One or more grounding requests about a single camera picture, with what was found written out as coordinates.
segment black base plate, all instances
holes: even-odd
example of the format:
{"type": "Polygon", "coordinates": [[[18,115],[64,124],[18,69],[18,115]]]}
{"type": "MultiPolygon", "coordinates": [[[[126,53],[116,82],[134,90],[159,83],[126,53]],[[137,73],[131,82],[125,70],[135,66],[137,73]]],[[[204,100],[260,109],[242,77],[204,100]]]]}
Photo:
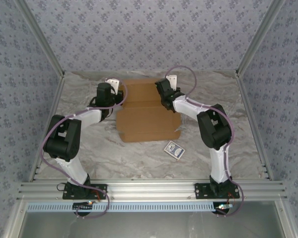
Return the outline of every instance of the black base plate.
{"type": "Polygon", "coordinates": [[[211,190],[210,183],[196,183],[194,185],[195,191],[195,198],[196,199],[216,199],[216,198],[224,198],[224,199],[232,199],[228,193],[231,193],[234,198],[239,198],[239,191],[238,187],[235,184],[230,184],[225,189],[225,193],[221,196],[215,195],[214,192],[211,190]]]}
{"type": "MultiPolygon", "coordinates": [[[[107,193],[107,184],[91,184],[89,186],[97,187],[107,193]]],[[[100,200],[106,200],[106,196],[102,192],[98,192],[98,195],[99,195],[100,200]]],[[[73,193],[71,185],[68,185],[68,183],[67,183],[64,187],[63,199],[64,200],[73,200],[73,199],[98,200],[98,196],[97,196],[96,190],[90,190],[89,194],[85,197],[76,196],[75,193],[73,193]]]]}

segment white mounting bracket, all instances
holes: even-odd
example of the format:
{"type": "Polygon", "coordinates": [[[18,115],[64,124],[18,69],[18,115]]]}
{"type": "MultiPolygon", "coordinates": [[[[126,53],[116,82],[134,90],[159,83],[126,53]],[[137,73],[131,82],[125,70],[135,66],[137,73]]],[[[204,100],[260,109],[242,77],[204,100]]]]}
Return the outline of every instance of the white mounting bracket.
{"type": "Polygon", "coordinates": [[[177,89],[177,75],[168,75],[166,79],[169,80],[171,88],[175,91],[177,89]]]}
{"type": "Polygon", "coordinates": [[[119,88],[119,80],[114,79],[114,78],[110,78],[110,79],[106,79],[105,82],[109,83],[114,88],[114,90],[112,89],[111,92],[117,95],[118,94],[118,88],[119,88]]]}

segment wall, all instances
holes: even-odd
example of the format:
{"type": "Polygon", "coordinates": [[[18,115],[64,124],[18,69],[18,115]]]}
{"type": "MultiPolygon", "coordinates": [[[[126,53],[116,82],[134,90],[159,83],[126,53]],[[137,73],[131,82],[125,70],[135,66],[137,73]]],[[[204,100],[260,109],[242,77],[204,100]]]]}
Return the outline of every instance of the wall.
{"type": "Polygon", "coordinates": [[[13,0],[0,0],[0,237],[26,181],[58,77],[13,0]]]}
{"type": "Polygon", "coordinates": [[[286,0],[243,75],[275,179],[298,221],[298,0],[286,0]]]}
{"type": "Polygon", "coordinates": [[[64,70],[235,69],[271,0],[28,0],[64,70]]]}

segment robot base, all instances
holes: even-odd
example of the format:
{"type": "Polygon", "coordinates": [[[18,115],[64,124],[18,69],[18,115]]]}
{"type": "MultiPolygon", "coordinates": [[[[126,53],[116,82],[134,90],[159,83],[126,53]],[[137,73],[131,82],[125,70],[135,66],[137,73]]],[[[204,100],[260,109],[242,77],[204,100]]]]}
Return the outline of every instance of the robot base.
{"type": "MultiPolygon", "coordinates": [[[[86,186],[97,187],[107,193],[107,184],[90,184],[89,175],[84,183],[86,186]]],[[[63,200],[74,199],[88,199],[88,200],[106,200],[105,195],[102,192],[84,188],[70,182],[67,182],[63,191],[63,200]]]]}
{"type": "Polygon", "coordinates": [[[214,198],[239,198],[238,187],[231,183],[229,180],[225,182],[217,183],[210,176],[210,183],[196,183],[195,188],[195,197],[196,199],[214,199],[214,198]]]}

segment cardboard flap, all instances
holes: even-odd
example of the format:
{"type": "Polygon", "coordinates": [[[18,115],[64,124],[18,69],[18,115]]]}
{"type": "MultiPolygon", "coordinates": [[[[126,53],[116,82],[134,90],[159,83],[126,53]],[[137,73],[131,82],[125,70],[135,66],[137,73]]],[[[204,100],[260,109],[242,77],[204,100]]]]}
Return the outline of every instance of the cardboard flap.
{"type": "Polygon", "coordinates": [[[165,107],[124,108],[117,112],[117,130],[124,133],[174,132],[181,125],[181,115],[165,107]]]}
{"type": "Polygon", "coordinates": [[[160,95],[156,89],[155,82],[160,78],[141,78],[141,79],[125,79],[124,82],[128,88],[128,96],[123,104],[123,107],[130,102],[160,102],[160,95]]]}

